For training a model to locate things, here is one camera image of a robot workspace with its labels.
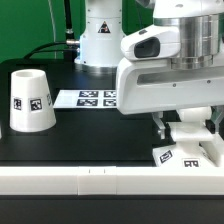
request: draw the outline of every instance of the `green wall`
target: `green wall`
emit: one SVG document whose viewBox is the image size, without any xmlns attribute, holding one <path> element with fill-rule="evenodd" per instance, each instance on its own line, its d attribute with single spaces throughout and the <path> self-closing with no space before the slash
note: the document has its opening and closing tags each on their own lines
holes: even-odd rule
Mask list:
<svg viewBox="0 0 224 224">
<path fill-rule="evenodd" d="M 35 47 L 53 41 L 47 0 L 0 0 L 0 62 L 21 58 Z M 84 0 L 70 0 L 73 28 L 78 38 L 85 29 Z M 57 40 L 64 40 L 63 0 L 52 0 Z M 152 11 L 139 6 L 144 26 L 152 23 Z M 140 29 L 135 0 L 123 0 L 123 30 L 130 34 Z M 53 58 L 53 54 L 36 55 Z"/>
</svg>

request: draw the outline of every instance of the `white cup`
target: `white cup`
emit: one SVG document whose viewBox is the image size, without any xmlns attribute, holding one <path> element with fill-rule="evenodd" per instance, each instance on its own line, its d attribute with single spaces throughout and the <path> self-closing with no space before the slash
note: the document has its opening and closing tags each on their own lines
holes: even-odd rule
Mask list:
<svg viewBox="0 0 224 224">
<path fill-rule="evenodd" d="M 12 73 L 10 127 L 20 132 L 37 132 L 56 124 L 46 74 L 26 69 Z"/>
</svg>

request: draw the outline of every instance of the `white plastic casing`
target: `white plastic casing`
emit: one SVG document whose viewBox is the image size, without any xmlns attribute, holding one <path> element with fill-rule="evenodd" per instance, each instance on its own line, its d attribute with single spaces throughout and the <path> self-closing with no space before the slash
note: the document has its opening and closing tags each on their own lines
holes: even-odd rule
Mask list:
<svg viewBox="0 0 224 224">
<path fill-rule="evenodd" d="M 122 0 L 86 0 L 86 30 L 80 37 L 76 63 L 93 67 L 117 67 L 122 59 Z M 108 33 L 100 33 L 104 22 Z"/>
<path fill-rule="evenodd" d="M 156 0 L 154 18 L 183 18 L 223 13 L 221 0 Z"/>
<path fill-rule="evenodd" d="M 135 56 L 136 44 L 151 37 L 157 38 L 160 42 L 160 53 L 155 59 L 167 58 L 179 53 L 181 47 L 179 29 L 154 25 L 145 28 L 143 34 L 140 31 L 125 37 L 121 42 L 122 53 L 131 61 L 154 59 L 153 57 L 139 59 Z"/>
</svg>

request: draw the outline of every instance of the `black tabletop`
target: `black tabletop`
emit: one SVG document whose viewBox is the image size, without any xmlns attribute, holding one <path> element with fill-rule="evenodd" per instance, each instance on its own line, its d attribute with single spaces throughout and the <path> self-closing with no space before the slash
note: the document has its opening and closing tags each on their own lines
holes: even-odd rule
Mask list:
<svg viewBox="0 0 224 224">
<path fill-rule="evenodd" d="M 95 76 L 62 60 L 9 60 L 0 65 L 0 166 L 153 166 L 160 141 L 151 114 L 124 116 L 117 109 L 55 110 L 57 124 L 38 133 L 9 127 L 13 71 L 46 71 L 53 101 L 60 89 L 112 90 L 115 75 Z M 164 120 L 176 119 L 174 112 Z M 2 224 L 194 224 L 223 222 L 222 196 L 0 196 Z"/>
<path fill-rule="evenodd" d="M 56 109 L 56 125 L 38 133 L 9 127 L 11 72 L 26 68 L 46 71 L 53 101 L 59 90 L 114 90 L 116 75 L 77 71 L 62 60 L 10 60 L 0 66 L 0 162 L 43 165 L 153 164 L 151 114 L 122 115 L 117 109 Z"/>
</svg>

